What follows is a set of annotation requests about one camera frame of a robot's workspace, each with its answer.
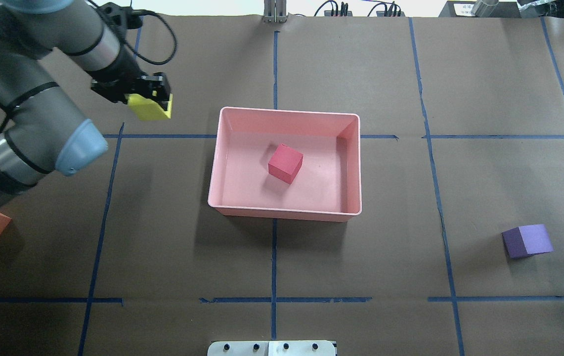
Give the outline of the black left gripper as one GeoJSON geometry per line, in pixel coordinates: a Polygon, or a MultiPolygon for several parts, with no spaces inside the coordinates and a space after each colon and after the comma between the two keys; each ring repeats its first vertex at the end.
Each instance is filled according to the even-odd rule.
{"type": "Polygon", "coordinates": [[[171,119],[173,94],[164,72],[147,74],[135,64],[112,64],[90,71],[90,89],[112,103],[128,103],[131,94],[162,104],[165,119],[171,119]]]}

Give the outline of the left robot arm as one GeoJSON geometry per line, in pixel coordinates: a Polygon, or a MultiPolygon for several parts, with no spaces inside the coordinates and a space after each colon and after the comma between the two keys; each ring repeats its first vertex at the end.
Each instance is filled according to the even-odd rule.
{"type": "Polygon", "coordinates": [[[108,144],[40,60],[58,49],[90,76],[90,90],[128,105],[141,120],[171,117],[166,74],[138,65],[169,63],[178,48],[155,61],[127,41],[142,18],[167,21],[151,10],[92,0],[0,0],[0,207],[57,171],[73,176],[103,155],[108,144]]]}

